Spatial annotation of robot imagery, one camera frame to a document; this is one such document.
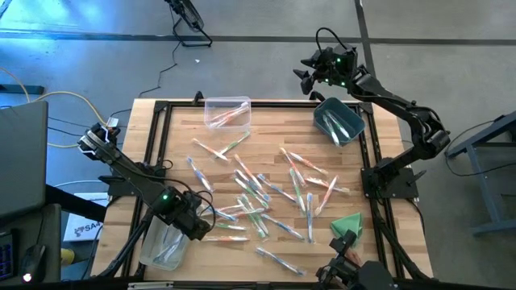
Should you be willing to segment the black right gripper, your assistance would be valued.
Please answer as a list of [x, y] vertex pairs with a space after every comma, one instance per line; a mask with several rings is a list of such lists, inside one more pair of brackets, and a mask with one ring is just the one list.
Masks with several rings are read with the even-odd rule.
[[314, 86], [314, 80], [328, 85], [346, 86], [357, 70], [358, 53], [349, 45], [337, 45], [317, 50], [312, 58], [300, 60], [305, 66], [314, 69], [312, 76], [308, 71], [294, 69], [293, 73], [301, 79], [302, 93], [308, 95]]

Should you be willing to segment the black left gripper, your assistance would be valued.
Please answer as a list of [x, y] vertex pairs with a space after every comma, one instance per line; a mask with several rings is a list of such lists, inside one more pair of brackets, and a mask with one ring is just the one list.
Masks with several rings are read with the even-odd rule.
[[198, 216], [202, 198], [194, 193], [179, 193], [170, 201], [168, 224], [180, 230], [190, 240], [202, 240], [211, 225]]

